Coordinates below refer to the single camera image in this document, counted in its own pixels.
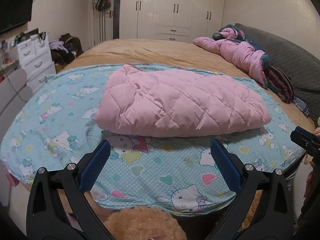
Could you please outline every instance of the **striped pillow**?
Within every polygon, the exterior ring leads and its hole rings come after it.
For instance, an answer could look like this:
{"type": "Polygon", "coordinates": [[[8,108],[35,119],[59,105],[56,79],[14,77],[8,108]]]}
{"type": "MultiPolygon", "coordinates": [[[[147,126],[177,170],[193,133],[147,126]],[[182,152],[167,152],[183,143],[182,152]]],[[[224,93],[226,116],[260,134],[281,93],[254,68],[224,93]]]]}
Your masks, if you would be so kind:
{"type": "Polygon", "coordinates": [[[285,103],[290,103],[294,96],[294,90],[290,78],[277,67],[270,66],[264,71],[268,81],[268,88],[276,93],[285,103]]]}

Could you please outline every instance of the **drawer handle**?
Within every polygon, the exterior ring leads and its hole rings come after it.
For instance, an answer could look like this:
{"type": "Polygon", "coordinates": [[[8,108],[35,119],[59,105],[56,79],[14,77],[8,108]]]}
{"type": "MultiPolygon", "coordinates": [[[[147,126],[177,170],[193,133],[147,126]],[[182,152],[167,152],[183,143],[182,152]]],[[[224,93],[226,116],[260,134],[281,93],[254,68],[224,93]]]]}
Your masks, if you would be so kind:
{"type": "Polygon", "coordinates": [[[38,64],[38,65],[37,65],[37,64],[35,64],[35,67],[36,67],[36,68],[39,68],[41,65],[42,65],[42,60],[39,62],[39,64],[38,64]]]}
{"type": "Polygon", "coordinates": [[[44,76],[43,78],[40,78],[40,79],[39,79],[39,82],[40,82],[40,83],[43,83],[44,81],[45,81],[45,76],[44,76]]]}

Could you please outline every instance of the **blue hello kitty sheet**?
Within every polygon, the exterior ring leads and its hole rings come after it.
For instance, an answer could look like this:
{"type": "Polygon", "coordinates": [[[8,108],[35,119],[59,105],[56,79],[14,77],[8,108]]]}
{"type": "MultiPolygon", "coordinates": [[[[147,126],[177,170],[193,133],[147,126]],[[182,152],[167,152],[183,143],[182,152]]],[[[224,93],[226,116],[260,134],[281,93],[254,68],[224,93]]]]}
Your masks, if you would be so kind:
{"type": "MultiPolygon", "coordinates": [[[[174,67],[134,64],[146,71],[174,67]]],[[[49,171],[77,163],[102,138],[111,156],[91,193],[105,208],[157,206],[176,215],[217,211],[235,194],[228,190],[211,157],[213,136],[148,138],[103,131],[93,117],[108,77],[121,65],[96,65],[47,77],[47,84],[25,105],[1,144],[1,161],[9,173],[32,184],[39,167],[49,171]]],[[[187,69],[201,75],[209,71],[187,69]]],[[[295,126],[271,96],[249,78],[237,78],[263,98],[272,121],[260,129],[215,136],[229,152],[258,170],[285,169],[303,149],[290,141],[295,126]]]]}

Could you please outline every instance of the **folded pink jacket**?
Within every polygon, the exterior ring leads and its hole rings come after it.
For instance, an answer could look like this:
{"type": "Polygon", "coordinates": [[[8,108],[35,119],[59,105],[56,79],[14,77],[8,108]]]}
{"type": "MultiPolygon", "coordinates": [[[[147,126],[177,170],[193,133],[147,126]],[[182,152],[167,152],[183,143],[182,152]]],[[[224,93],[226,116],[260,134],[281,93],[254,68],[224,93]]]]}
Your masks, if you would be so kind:
{"type": "Polygon", "coordinates": [[[208,37],[199,37],[193,43],[209,52],[222,56],[226,61],[244,70],[264,89],[268,87],[263,72],[263,61],[260,60],[265,55],[264,51],[255,50],[246,41],[240,43],[227,39],[215,41],[208,37]]]}
{"type": "Polygon", "coordinates": [[[188,137],[259,128],[271,116],[261,96],[229,76],[124,65],[110,75],[95,121],[117,134],[188,137]]]}

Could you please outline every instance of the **wardrobe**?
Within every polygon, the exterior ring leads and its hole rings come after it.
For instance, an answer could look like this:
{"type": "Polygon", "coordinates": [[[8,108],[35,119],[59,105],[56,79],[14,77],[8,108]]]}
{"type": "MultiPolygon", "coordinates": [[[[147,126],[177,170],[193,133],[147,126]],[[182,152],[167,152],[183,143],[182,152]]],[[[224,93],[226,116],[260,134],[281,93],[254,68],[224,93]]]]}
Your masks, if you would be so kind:
{"type": "Polygon", "coordinates": [[[121,0],[121,39],[190,43],[221,27],[224,0],[121,0]]]}

